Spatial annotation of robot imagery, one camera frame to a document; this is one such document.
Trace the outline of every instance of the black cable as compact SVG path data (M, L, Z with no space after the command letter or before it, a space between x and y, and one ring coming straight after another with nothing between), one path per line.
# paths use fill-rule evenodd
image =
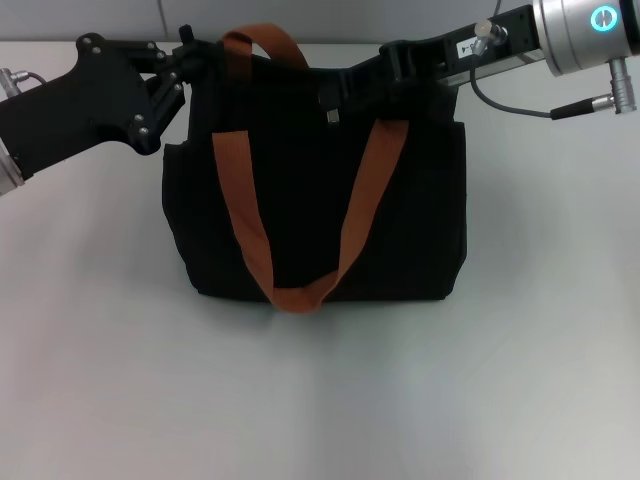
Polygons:
M498 15L498 13L500 12L501 5L502 5L502 0L498 0L498 3L496 3L495 11L493 12L494 17ZM476 96L480 100L482 100L484 103L486 103L490 107L493 107L497 110L501 110L503 112L514 113L516 115L527 115L529 117L551 118L551 114L548 112L537 112L535 110L525 110L522 108L513 108L513 107L507 107L506 105L501 105L498 102L494 102L489 97L487 97L484 93L482 93L482 91L480 90L480 87L478 87L478 82L476 80L476 68L478 67L478 58L480 58L478 57L478 55L476 54L473 55L471 59L471 71L469 72L469 75L471 77L471 88L473 89L473 92L476 94Z
M47 83L47 81L44 78L42 78L40 75L38 75L37 73L27 72L27 74L29 74L29 78L33 78L35 80L38 80L43 85L45 83Z

